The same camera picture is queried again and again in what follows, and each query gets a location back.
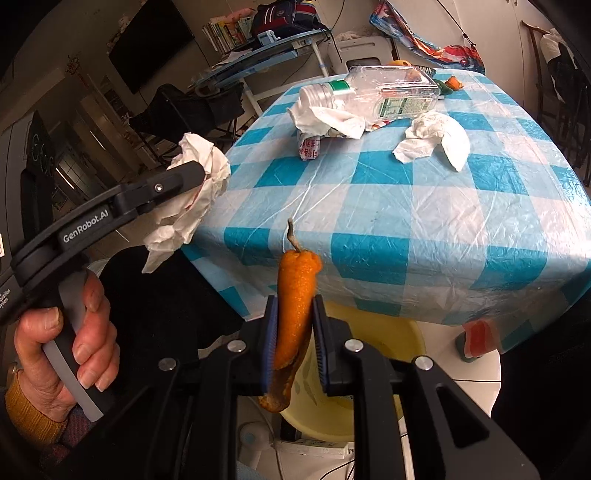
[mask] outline colorful bag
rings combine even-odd
[[[485,73],[484,62],[474,43],[470,42],[471,47],[448,45],[439,48],[424,38],[415,35],[404,17],[386,0],[380,2],[374,13],[369,17],[369,21],[374,27],[398,40],[413,53],[443,68]]]
[[[279,38],[326,27],[320,23],[313,0],[277,0],[269,5],[259,5],[252,20],[251,34],[273,31]]]

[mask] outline white tissue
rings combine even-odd
[[[287,109],[296,128],[309,137],[324,137],[331,128],[345,137],[361,138],[365,131],[365,120],[344,110],[323,106],[302,106],[300,100]]]
[[[226,191],[230,177],[228,159],[208,140],[188,133],[178,144],[183,153],[173,158],[168,170],[197,161],[205,170],[205,181],[201,187],[178,195],[152,211],[160,226],[144,238],[144,245],[150,253],[142,273],[152,273],[175,250],[191,241],[215,198]]]
[[[413,120],[402,140],[392,153],[402,163],[415,158],[429,157],[441,143],[449,163],[461,171],[470,153],[470,139],[463,127],[452,117],[431,110]]]

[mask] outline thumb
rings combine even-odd
[[[64,317],[57,307],[27,310],[20,318],[14,346],[27,376],[34,383],[55,381],[56,372],[41,350],[61,332]]]

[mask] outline green label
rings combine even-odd
[[[334,80],[329,82],[330,88],[333,89],[334,92],[337,90],[349,90],[349,84],[344,80]]]
[[[385,98],[380,106],[379,115],[381,117],[418,115],[426,111],[430,102],[430,98],[424,97]]]

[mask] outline transparent plastic bottle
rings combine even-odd
[[[354,67],[344,80],[306,85],[302,106],[345,110],[368,125],[414,118],[435,107],[439,87],[421,70],[399,66]]]

